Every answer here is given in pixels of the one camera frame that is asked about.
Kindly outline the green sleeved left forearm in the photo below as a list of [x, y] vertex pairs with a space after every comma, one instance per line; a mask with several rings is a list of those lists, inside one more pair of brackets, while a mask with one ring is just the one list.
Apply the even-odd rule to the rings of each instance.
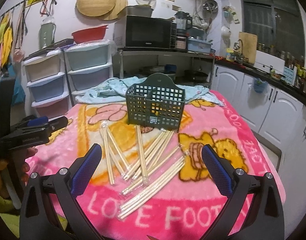
[[10, 199], [4, 199], [0, 196], [0, 217], [7, 225], [9, 230], [13, 232], [15, 237], [19, 238], [19, 215]]

